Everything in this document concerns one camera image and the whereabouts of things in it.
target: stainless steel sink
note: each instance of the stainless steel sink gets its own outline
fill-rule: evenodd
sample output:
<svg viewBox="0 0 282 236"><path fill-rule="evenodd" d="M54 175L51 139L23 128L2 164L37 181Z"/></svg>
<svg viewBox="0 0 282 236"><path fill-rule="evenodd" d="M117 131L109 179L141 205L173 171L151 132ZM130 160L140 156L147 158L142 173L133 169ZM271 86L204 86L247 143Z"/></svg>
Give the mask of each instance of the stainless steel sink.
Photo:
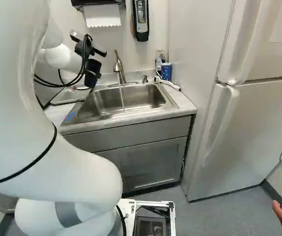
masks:
<svg viewBox="0 0 282 236"><path fill-rule="evenodd" d="M119 86L99 86L85 102L74 106L62 125L144 115L178 107L166 90L157 84L125 85L121 90L124 108Z"/></svg>

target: black soap dispenser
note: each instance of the black soap dispenser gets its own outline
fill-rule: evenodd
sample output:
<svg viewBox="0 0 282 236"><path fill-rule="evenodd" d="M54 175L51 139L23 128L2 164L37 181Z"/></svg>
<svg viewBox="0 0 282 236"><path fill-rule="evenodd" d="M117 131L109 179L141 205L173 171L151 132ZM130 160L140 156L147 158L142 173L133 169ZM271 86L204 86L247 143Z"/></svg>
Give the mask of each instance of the black soap dispenser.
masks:
<svg viewBox="0 0 282 236"><path fill-rule="evenodd" d="M135 37L139 42L146 42L150 35L148 0L131 0L131 2Z"/></svg>

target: countertop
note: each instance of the countertop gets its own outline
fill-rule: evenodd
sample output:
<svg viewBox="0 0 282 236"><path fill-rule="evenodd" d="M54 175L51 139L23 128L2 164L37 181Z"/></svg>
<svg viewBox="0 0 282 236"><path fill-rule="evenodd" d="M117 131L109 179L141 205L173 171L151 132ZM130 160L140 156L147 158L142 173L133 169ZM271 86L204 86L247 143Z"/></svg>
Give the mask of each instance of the countertop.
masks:
<svg viewBox="0 0 282 236"><path fill-rule="evenodd" d="M162 85L165 90L169 93L172 99L177 103L178 109L170 109L157 113L146 114L144 116L127 116L123 118L111 118L106 120L98 120L87 122L83 124L74 124L61 126L61 123L72 110L75 103L60 105L60 106L49 106L45 110L46 116L56 125L59 132L62 135L82 133L88 131L94 131L105 128L113 128L123 125L131 125L149 121L155 121L160 119L182 117L188 115L194 115L197 112L197 107L180 91L173 89L168 85Z"/></svg>

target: blue mug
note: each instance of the blue mug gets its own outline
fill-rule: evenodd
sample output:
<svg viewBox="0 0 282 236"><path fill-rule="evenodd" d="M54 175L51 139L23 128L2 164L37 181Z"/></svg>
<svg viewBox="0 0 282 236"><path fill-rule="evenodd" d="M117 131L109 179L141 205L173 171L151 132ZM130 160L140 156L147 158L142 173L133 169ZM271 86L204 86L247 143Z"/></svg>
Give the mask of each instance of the blue mug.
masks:
<svg viewBox="0 0 282 236"><path fill-rule="evenodd" d="M171 81L172 64L169 62L161 64L161 77L163 80Z"/></svg>

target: paper towel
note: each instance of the paper towel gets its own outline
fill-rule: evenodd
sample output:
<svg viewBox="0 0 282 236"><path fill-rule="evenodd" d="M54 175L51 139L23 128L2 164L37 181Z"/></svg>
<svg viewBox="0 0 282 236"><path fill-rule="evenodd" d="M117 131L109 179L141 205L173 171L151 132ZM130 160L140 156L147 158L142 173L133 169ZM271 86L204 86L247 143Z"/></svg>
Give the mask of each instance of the paper towel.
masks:
<svg viewBox="0 0 282 236"><path fill-rule="evenodd" d="M118 4L84 6L83 10L88 28L121 26Z"/></svg>

